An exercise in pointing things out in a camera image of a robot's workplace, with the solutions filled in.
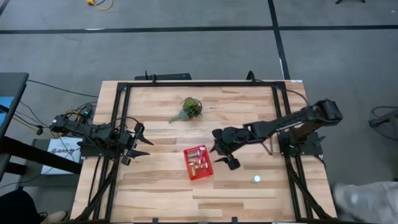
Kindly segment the black table frame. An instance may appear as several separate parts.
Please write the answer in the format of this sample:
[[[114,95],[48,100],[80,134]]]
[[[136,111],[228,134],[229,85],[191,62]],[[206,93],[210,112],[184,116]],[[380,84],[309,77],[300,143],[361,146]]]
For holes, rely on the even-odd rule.
[[[272,120],[305,105],[303,84],[287,81],[288,92],[271,83],[250,81],[119,82],[101,86],[94,122],[126,117],[125,127],[136,121],[154,145],[139,143],[148,156],[119,165],[116,180],[104,193],[99,218],[112,223],[288,222],[295,219],[285,160],[277,138],[247,145],[235,152],[241,167],[230,170],[210,153],[213,175],[191,181],[183,151],[213,145],[212,130]],[[169,123],[185,98],[202,103],[201,116]],[[261,181],[252,181],[255,175]]]

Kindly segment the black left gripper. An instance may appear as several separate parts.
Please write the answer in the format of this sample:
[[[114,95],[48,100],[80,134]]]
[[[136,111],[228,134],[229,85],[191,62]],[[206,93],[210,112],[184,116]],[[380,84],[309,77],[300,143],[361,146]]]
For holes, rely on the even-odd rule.
[[[138,156],[148,156],[148,152],[142,152],[135,150],[136,140],[140,140],[145,144],[154,145],[148,139],[144,137],[145,127],[142,123],[136,123],[134,127],[134,136],[132,136],[132,132],[125,130],[122,131],[119,135],[118,146],[119,146],[119,154],[121,156],[121,163],[125,166],[128,166],[131,162],[132,158],[136,158]]]

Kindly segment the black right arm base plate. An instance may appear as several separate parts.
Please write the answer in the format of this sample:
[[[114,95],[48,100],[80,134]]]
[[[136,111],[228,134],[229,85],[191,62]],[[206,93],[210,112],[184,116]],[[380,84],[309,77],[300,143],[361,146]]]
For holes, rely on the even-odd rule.
[[[317,132],[313,132],[305,137],[294,136],[291,131],[278,134],[280,152],[290,157],[322,155],[321,142],[324,138],[324,136],[319,136]]]

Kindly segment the person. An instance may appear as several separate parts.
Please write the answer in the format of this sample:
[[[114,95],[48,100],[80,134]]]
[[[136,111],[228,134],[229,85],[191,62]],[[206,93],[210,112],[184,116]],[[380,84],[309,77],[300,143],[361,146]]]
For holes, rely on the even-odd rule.
[[[38,212],[33,198],[23,190],[0,196],[0,224],[56,224],[68,218],[67,211]]]
[[[336,184],[336,205],[345,213],[367,223],[398,224],[398,181],[365,185]]]

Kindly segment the black flat bar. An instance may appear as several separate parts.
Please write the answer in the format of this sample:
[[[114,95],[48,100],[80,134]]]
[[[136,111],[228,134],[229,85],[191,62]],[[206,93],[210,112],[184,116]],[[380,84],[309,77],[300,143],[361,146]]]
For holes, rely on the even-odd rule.
[[[135,80],[191,80],[192,77],[189,73],[172,73],[172,74],[161,74],[156,75],[152,74],[149,75],[145,72],[143,76],[136,76],[134,77]]]

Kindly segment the potted succulent black pot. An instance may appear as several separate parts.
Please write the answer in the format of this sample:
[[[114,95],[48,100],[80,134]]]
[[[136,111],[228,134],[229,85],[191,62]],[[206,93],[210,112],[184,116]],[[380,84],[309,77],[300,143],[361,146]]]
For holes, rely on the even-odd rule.
[[[198,99],[192,97],[185,98],[182,109],[177,115],[169,119],[169,123],[186,121],[201,116],[202,109],[202,103]]]

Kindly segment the dark wooden beam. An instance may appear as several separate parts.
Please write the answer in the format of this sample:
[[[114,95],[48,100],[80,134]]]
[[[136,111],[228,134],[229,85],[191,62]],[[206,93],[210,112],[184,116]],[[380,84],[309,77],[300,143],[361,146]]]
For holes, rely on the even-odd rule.
[[[73,174],[80,174],[81,172],[82,165],[77,162],[43,151],[7,136],[4,136],[0,141],[0,152],[56,169],[65,170]]]

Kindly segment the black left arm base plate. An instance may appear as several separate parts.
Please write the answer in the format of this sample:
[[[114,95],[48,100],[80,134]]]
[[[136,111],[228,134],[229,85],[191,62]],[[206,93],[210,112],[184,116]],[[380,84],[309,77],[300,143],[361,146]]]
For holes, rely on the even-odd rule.
[[[117,151],[116,146],[112,144],[105,144],[103,142],[96,142],[93,144],[88,141],[78,142],[80,152],[83,157],[106,156],[110,158],[118,157],[121,155]]]

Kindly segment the grey desk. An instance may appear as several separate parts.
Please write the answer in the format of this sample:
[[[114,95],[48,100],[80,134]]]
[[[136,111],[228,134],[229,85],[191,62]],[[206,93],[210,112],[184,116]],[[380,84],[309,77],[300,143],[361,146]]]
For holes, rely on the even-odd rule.
[[[0,72],[0,96],[13,96],[14,101],[8,114],[0,126],[0,141],[4,137],[16,108],[26,88],[28,73],[2,73]]]

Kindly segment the red plastic basket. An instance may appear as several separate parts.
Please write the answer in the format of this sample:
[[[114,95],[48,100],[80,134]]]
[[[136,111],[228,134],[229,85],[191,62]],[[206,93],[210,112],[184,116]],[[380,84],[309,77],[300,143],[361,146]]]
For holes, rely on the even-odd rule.
[[[202,178],[207,178],[207,177],[210,177],[213,175],[213,168],[211,166],[211,160],[210,160],[209,152],[208,152],[207,148],[206,148],[206,154],[205,154],[205,159],[206,159],[205,163],[208,164],[208,168],[202,169],[202,170],[195,170],[194,168],[190,167],[190,163],[188,161],[189,158],[197,158],[198,159],[197,164],[200,164],[200,153],[199,153],[200,146],[196,146],[196,147],[193,147],[190,149],[185,149],[183,151],[188,176],[191,181],[202,179]]]

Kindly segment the white paper sheet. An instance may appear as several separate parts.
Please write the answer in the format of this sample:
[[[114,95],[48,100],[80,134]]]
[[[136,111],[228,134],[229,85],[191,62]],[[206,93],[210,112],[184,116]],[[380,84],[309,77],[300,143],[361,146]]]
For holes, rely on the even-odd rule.
[[[64,157],[73,162],[79,162],[81,159],[81,147],[78,142],[81,142],[82,138],[70,138],[60,137],[58,139],[51,139],[48,152],[55,154],[56,156]],[[71,172],[56,169],[49,166],[43,166],[41,170],[42,175],[67,175],[72,174]]]

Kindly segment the blue screen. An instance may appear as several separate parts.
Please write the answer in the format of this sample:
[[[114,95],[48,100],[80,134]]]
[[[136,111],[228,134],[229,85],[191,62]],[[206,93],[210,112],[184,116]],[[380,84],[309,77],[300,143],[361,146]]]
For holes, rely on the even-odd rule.
[[[0,126],[3,124],[13,101],[13,96],[0,96]]]

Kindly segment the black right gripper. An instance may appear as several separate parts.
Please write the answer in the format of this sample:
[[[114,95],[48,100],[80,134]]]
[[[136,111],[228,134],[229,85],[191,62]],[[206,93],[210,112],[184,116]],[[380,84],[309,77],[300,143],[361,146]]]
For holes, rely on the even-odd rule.
[[[212,131],[214,145],[210,152],[217,152],[221,158],[215,162],[224,162],[230,170],[240,168],[239,161],[233,156],[233,152],[247,144],[249,130],[228,127],[224,129],[214,129]]]

